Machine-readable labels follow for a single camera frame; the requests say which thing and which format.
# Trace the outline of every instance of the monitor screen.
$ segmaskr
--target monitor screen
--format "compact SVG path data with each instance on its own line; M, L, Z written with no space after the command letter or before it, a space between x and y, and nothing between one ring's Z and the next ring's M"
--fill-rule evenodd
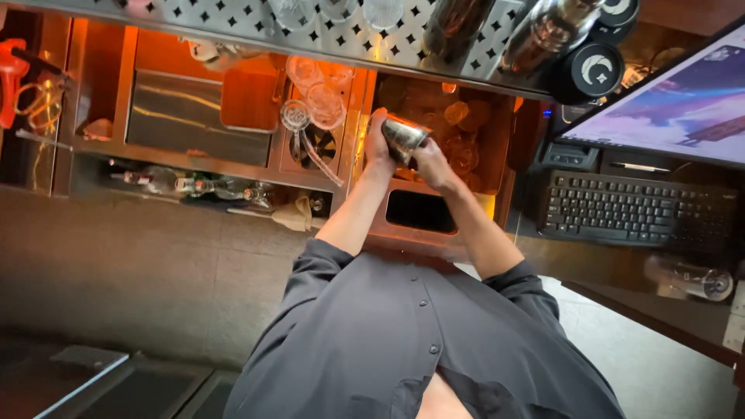
M650 77L559 137L745 164L745 26Z

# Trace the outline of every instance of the black keyboard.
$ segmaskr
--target black keyboard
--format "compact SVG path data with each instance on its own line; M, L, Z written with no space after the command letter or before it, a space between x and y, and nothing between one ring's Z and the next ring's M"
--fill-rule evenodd
M555 170L539 231L561 239L717 251L729 238L737 196L716 186Z

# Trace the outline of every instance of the perforated metal shelf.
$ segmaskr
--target perforated metal shelf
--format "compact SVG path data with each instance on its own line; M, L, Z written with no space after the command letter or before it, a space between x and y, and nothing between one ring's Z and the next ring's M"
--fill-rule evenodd
M517 78L497 70L500 54L514 29L522 0L497 0L465 59L428 57L422 38L437 0L404 0L404 13L384 31L364 18L364 0L351 1L343 22L324 15L311 2L310 19L300 29L283 28L267 0L15 0L10 3L100 17L129 25L207 34L234 42L274 47L290 53L323 55L331 60L400 72L456 78L476 87L528 98L548 98L541 78Z

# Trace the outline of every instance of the hand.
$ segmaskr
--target hand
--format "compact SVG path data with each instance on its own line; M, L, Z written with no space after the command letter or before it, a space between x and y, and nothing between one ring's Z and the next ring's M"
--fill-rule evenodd
M413 157L416 159L417 172L432 189L440 193L456 189L460 178L432 138L427 137L414 150Z
M388 117L388 111L384 108L378 108L372 114L370 121L370 131L365 137L365 156L367 165L372 167L382 167L387 173L393 176L396 171L396 162L393 161L388 153L388 144L385 142L381 126L383 121Z

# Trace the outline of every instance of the wooden cutting board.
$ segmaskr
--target wooden cutting board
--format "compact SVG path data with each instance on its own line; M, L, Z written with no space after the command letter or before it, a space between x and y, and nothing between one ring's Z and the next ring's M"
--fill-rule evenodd
M284 72L268 75L228 70L223 79L220 120L226 127L273 133L279 127L284 85Z

